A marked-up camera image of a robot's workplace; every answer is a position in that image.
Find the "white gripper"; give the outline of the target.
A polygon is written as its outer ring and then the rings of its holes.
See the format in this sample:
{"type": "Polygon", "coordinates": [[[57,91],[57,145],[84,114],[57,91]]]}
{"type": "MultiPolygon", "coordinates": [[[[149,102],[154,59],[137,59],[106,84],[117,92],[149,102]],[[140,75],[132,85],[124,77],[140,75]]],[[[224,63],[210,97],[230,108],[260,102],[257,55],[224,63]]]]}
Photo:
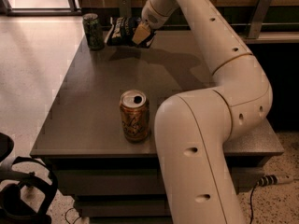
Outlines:
{"type": "Polygon", "coordinates": [[[142,22],[138,24],[132,38],[132,41],[136,45],[140,45],[145,39],[150,36],[151,29],[160,29],[169,19],[169,15],[163,10],[155,8],[151,4],[150,0],[148,0],[142,9],[141,19],[142,22]]]}

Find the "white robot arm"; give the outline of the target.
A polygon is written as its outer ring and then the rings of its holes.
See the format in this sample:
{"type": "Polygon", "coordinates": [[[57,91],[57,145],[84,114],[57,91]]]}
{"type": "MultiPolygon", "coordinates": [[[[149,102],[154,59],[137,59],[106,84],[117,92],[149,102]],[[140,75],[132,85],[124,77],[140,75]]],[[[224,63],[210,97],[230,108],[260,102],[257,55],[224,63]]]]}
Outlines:
{"type": "Polygon", "coordinates": [[[269,80],[247,45],[209,0],[148,0],[152,29],[180,8],[214,79],[159,106],[154,137],[174,224],[246,224],[223,144],[256,127],[272,100],[269,80]]]}

